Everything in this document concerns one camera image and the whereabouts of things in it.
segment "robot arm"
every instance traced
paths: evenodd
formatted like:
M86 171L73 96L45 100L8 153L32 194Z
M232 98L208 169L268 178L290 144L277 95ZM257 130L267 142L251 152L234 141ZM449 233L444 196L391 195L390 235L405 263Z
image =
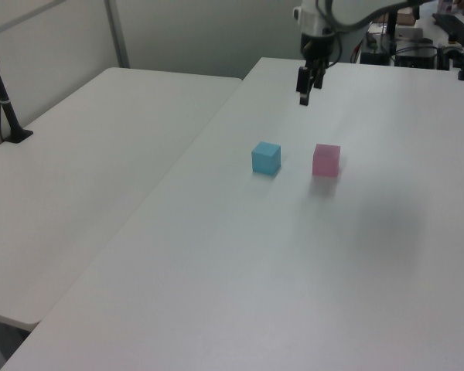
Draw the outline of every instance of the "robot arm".
M297 91L300 103L307 106L309 93L321 89L323 76L330 67L328 58L336 43L341 47L339 33L361 29L379 15L413 7L430 0L303 0L294 9L301 27L301 53L306 65L299 69Z

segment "equipment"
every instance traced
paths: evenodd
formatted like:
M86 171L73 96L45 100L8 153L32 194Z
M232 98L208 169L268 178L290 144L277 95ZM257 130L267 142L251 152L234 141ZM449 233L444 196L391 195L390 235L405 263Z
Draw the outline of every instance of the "equipment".
M457 41L464 46L464 23L459 21L455 15L450 14L434 14L433 18L449 36L457 36Z
M5 89L2 78L0 77L0 105L5 112L7 121L10 126L10 136L4 139L4 141L9 141L11 143L20 143L27 137L32 135L32 131L25 130L21 128L15 116L14 108L12 108L12 103L10 103L9 95Z
M377 18L398 9L415 7L429 0L303 0L294 8L294 18L301 28L301 54L306 63L299 68L297 91L300 103L309 104L311 89L321 89L323 76L337 63L342 54L341 32L351 32L367 26ZM335 44L338 57L329 64Z
M397 42L395 66L433 70L437 48L429 43Z

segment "wall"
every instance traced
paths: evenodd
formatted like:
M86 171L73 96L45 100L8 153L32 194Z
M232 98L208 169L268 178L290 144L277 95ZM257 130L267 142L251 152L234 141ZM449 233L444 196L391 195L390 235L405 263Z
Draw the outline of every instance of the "wall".
M302 58L302 0L113 0L132 68L244 78L262 56ZM347 38L349 61L358 36Z
M22 126L117 65L103 0L67 0L0 33L0 73Z

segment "white table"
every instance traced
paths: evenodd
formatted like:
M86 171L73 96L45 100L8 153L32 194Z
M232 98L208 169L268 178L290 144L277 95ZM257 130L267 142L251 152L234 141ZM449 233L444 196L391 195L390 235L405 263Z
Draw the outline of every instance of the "white table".
M0 321L33 329L239 83L106 70L0 145Z
M436 13L437 2L426 3L421 6L421 17L416 21L415 27L423 28L423 36L433 40L433 43L437 46L439 43L442 45L449 44L449 35L440 26L435 24L435 19L432 17L433 13ZM461 22L464 23L464 15L462 10L454 8L453 14Z
M301 64L258 63L4 371L464 370L464 83L340 64L301 107Z

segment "pink cube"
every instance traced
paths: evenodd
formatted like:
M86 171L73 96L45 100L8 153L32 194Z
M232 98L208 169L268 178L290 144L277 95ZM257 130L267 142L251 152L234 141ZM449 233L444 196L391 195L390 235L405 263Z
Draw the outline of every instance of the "pink cube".
M312 157L312 174L316 176L339 176L340 147L338 145L316 145Z

